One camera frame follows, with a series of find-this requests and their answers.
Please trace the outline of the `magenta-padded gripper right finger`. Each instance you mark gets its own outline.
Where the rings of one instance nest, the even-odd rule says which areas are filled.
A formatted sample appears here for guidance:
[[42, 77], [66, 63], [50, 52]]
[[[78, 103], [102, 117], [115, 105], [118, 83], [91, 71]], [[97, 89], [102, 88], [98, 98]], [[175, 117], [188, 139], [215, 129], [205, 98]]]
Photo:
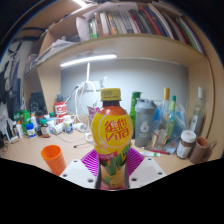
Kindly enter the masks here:
[[153, 157], [144, 156], [134, 148], [129, 150], [125, 167], [126, 189], [140, 188], [165, 176]]

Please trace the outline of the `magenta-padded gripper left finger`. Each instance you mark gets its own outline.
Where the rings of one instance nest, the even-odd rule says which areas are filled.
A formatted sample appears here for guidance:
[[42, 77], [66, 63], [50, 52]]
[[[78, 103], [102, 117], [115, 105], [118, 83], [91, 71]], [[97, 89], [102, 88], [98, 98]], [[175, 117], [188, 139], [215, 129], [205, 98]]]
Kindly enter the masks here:
[[82, 159], [73, 159], [60, 175], [61, 178], [89, 189], [100, 188], [100, 163], [95, 150]]

